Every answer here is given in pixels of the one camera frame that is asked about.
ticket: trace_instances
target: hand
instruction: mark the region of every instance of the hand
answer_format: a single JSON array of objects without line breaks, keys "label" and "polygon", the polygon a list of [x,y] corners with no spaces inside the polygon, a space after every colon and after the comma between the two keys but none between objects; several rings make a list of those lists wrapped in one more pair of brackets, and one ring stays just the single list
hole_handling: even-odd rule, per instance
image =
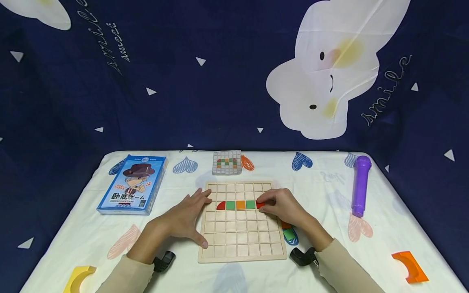
[{"label": "hand", "polygon": [[190,238],[203,248],[207,248],[207,240],[196,230],[196,219],[204,205],[212,202],[207,198],[211,192],[210,189],[202,192],[199,188],[192,196],[186,195],[180,203],[153,221],[165,226],[170,236]]},{"label": "hand", "polygon": [[257,199],[258,203],[265,203],[259,210],[274,214],[282,221],[301,228],[311,217],[296,201],[288,188],[271,189]]},{"label": "hand", "polygon": [[323,251],[332,243],[333,238],[329,233],[304,210],[287,188],[271,189],[261,195],[257,202],[265,203],[259,209],[261,212],[274,214],[282,221],[302,229],[316,251]]}]

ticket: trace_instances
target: navy blue backdrop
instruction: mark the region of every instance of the navy blue backdrop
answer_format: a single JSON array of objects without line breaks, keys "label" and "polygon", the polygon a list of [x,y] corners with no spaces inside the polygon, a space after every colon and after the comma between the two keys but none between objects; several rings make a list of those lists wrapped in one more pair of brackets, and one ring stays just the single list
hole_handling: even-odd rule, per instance
[{"label": "navy blue backdrop", "polygon": [[[469,4],[412,0],[378,52],[375,84],[349,102],[345,134],[310,140],[284,126],[265,81],[294,57],[298,27],[316,1],[61,2],[69,30],[0,6],[5,292],[21,289],[103,155],[188,144],[369,153],[469,287]],[[102,36],[79,11],[96,20]],[[128,60],[107,23],[118,28]],[[106,46],[98,42],[103,38]],[[22,53],[19,62],[15,52]],[[382,97],[389,99],[372,111]],[[450,150],[454,160],[444,156]],[[34,245],[17,249],[31,235]]]}]

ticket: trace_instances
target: purple toy microphone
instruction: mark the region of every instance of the purple toy microphone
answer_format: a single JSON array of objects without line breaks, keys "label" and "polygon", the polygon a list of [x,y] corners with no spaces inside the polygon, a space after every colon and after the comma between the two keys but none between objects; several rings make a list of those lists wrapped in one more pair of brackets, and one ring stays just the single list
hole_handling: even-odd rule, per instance
[{"label": "purple toy microphone", "polygon": [[355,161],[355,187],[353,192],[352,215],[363,217],[366,202],[366,186],[368,185],[368,171],[371,168],[370,158],[359,156]]}]

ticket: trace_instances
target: pattern card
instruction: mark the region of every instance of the pattern card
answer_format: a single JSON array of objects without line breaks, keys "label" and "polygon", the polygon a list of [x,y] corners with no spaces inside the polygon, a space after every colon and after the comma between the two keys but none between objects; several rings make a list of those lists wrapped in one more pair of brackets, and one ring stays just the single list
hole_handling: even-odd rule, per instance
[{"label": "pattern card", "polygon": [[287,258],[280,219],[259,212],[256,199],[272,189],[270,181],[209,182],[212,203],[202,211],[199,263],[226,263]]},{"label": "pattern card", "polygon": [[213,153],[213,175],[238,175],[242,171],[241,151],[224,150]]}]

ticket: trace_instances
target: white cloud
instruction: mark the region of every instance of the white cloud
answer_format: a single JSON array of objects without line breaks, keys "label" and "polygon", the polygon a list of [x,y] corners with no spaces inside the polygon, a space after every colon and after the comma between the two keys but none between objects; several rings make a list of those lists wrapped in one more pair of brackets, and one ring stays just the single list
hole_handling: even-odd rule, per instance
[{"label": "white cloud", "polygon": [[267,77],[282,122],[309,139],[347,129],[348,101],[366,92],[379,70],[376,52],[394,35],[410,0],[330,0],[306,11],[295,58]]},{"label": "white cloud", "polygon": [[69,30],[70,17],[59,0],[0,0],[12,12],[40,22],[58,30]]}]

